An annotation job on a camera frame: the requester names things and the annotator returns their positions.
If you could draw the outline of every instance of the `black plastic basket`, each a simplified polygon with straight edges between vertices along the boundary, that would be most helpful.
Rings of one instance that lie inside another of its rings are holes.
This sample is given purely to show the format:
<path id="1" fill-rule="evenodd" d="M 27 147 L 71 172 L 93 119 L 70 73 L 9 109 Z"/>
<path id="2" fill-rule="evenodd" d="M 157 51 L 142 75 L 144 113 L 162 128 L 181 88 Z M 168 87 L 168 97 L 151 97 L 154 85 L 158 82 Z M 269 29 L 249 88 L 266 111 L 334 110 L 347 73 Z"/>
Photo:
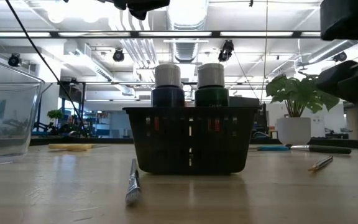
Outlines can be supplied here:
<path id="1" fill-rule="evenodd" d="M 143 171 L 230 174 L 244 169 L 258 107 L 124 110 Z"/>

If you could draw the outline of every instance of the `wooden table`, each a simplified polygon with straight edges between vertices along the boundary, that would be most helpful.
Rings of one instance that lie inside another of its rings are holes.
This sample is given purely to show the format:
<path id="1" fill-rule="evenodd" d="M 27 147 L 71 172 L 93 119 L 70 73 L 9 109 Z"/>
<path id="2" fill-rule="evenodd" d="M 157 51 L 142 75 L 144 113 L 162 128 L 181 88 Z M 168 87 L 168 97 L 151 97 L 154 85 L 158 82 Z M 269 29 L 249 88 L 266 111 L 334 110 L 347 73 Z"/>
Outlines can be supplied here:
<path id="1" fill-rule="evenodd" d="M 141 173 L 143 202 L 126 208 L 133 145 L 31 147 L 0 166 L 0 223 L 358 224 L 358 151 L 310 174 L 326 156 L 252 151 L 245 170 L 226 177 Z"/>

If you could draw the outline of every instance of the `paint bottle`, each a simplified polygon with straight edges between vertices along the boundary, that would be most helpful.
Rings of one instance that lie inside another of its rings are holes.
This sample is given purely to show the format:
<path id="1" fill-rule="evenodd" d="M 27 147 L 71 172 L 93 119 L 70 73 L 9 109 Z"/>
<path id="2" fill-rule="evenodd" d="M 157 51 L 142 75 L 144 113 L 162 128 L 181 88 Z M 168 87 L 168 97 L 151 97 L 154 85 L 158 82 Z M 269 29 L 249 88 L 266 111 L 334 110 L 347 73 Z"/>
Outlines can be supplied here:
<path id="1" fill-rule="evenodd" d="M 180 68 L 177 65 L 159 65 L 155 68 L 153 107 L 184 107 L 185 92 L 181 89 Z"/>
<path id="2" fill-rule="evenodd" d="M 229 105 L 229 90 L 224 88 L 224 67 L 207 63 L 198 67 L 198 90 L 195 106 L 222 107 Z"/>

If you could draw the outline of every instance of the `white bottle cap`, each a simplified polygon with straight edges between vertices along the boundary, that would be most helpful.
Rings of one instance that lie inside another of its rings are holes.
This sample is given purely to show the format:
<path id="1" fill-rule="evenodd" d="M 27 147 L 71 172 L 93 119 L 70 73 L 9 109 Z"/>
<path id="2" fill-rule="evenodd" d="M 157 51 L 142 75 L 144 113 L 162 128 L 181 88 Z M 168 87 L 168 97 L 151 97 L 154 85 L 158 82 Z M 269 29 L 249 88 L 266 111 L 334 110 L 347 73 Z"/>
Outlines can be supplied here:
<path id="1" fill-rule="evenodd" d="M 224 67 L 220 63 L 207 63 L 198 67 L 198 88 L 211 85 L 224 87 Z"/>
<path id="2" fill-rule="evenodd" d="M 159 65 L 155 68 L 155 87 L 177 86 L 180 87 L 180 68 L 177 65 Z"/>

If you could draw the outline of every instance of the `white plant pot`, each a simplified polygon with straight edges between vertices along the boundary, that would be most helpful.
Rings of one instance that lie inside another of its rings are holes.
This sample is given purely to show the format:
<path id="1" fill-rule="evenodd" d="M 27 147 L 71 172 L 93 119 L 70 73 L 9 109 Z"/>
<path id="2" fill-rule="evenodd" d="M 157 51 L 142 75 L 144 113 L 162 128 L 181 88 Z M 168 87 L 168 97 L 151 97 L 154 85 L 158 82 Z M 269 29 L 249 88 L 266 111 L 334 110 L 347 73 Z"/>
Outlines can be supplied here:
<path id="1" fill-rule="evenodd" d="M 283 145 L 306 145 L 311 138 L 310 118 L 280 118 L 277 131 Z"/>

